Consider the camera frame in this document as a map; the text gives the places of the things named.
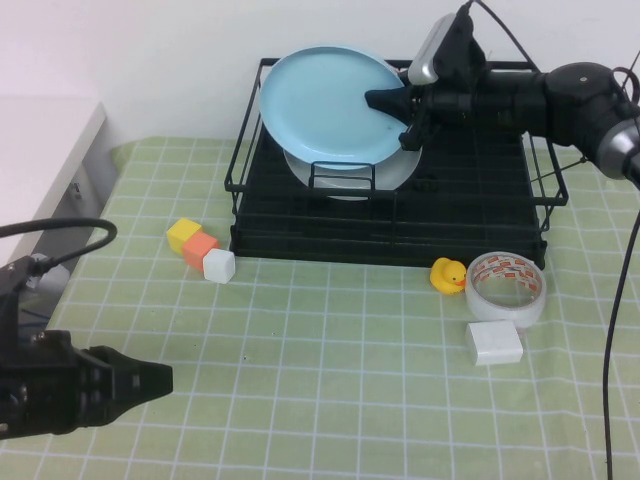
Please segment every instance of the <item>white plate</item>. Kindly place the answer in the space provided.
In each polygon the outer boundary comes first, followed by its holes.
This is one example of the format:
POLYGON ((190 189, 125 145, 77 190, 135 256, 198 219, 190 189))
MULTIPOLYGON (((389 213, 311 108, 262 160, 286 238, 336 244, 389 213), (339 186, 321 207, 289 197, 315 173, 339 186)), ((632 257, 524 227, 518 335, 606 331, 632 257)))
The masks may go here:
MULTIPOLYGON (((420 162, 418 152, 398 150, 386 160, 375 166, 376 190, 395 190, 406 182, 420 162)), ((304 185, 309 185, 311 165, 284 151, 284 158, 293 174, 304 185)), ((361 167, 354 170, 341 170, 316 166, 314 178, 315 188, 351 188, 357 190, 371 189, 371 168, 361 167)), ((366 197, 332 197, 340 200, 366 200, 366 197)))

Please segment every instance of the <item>yellow rubber duck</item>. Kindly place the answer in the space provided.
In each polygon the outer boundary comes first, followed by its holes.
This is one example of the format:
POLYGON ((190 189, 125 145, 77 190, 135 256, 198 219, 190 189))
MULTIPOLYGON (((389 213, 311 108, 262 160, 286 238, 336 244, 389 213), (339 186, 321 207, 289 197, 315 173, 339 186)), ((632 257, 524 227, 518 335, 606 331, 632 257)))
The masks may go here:
POLYGON ((467 269, 462 263, 444 257, 435 261, 429 275, 431 285, 446 295, 463 291, 466 278, 467 269))

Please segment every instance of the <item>white cube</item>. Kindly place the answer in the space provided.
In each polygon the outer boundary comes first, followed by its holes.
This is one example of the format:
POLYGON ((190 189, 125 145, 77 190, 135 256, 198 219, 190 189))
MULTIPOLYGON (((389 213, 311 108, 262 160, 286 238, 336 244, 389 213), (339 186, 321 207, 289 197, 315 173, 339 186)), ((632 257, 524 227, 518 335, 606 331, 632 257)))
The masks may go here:
POLYGON ((236 256, 233 252, 214 248, 202 260, 204 278, 216 283, 227 283, 236 273, 236 256))
POLYGON ((474 365, 516 363, 522 358, 522 342, 511 320, 470 323, 466 337, 474 365))

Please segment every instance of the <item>dish rack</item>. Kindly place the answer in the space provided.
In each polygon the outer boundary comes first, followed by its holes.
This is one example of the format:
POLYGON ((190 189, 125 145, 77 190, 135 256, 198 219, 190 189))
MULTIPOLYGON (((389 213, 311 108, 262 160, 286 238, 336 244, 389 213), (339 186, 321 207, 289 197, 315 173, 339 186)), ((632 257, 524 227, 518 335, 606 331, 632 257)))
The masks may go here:
MULTIPOLYGON (((260 120, 261 84, 277 60, 260 62, 224 181, 233 199, 236 255, 430 267, 439 257, 468 265, 503 250, 544 268, 542 234, 553 209, 569 199, 550 142, 539 152, 530 137, 525 148, 524 138, 513 133, 443 127, 395 191, 376 190, 375 166, 366 179, 370 188, 315 188, 315 165, 303 185, 260 120)), ((491 66, 529 68, 525 62, 491 66)))

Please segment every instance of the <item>yellow cube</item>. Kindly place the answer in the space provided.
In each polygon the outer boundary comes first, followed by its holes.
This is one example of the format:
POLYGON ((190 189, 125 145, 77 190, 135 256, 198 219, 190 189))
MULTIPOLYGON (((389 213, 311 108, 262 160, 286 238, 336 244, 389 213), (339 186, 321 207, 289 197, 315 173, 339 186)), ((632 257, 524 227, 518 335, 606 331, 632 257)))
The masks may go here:
POLYGON ((182 245, 195 233, 202 231, 202 225, 192 222, 188 218, 181 218, 167 232, 171 250, 182 255, 182 245))

